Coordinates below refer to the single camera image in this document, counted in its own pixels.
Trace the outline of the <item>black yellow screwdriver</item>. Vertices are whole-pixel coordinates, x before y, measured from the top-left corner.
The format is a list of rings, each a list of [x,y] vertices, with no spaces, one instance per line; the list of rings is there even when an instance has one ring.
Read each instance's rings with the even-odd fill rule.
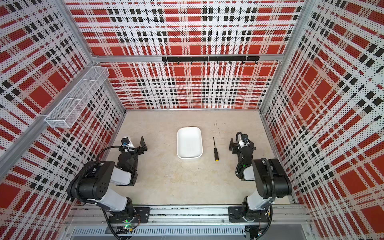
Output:
[[[213,137],[213,142],[214,142],[214,157],[215,157],[215,161],[218,162],[220,158],[219,158],[219,153],[216,147],[216,142],[214,137]]]

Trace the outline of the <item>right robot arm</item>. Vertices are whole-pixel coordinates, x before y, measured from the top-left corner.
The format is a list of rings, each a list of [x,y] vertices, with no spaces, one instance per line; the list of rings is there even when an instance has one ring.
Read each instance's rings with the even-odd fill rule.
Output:
[[[229,207],[231,223],[268,222],[276,199],[292,194],[292,184],[278,159],[254,159],[255,144],[248,135],[237,132],[229,150],[238,158],[236,176],[243,182],[255,182],[256,190],[245,197],[241,206]]]

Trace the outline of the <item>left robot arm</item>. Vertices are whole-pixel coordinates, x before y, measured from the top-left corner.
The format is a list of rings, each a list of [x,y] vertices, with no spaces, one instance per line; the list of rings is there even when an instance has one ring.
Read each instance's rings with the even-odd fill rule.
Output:
[[[105,151],[116,148],[120,155],[118,162],[101,161]],[[133,187],[138,178],[139,156],[148,150],[144,137],[140,146],[135,147],[129,137],[121,139],[119,146],[110,146],[101,150],[95,161],[86,163],[70,182],[67,193],[72,199],[84,204],[100,207],[108,224],[131,224],[135,227],[148,222],[150,208],[135,208],[132,199],[118,194],[110,188]]]

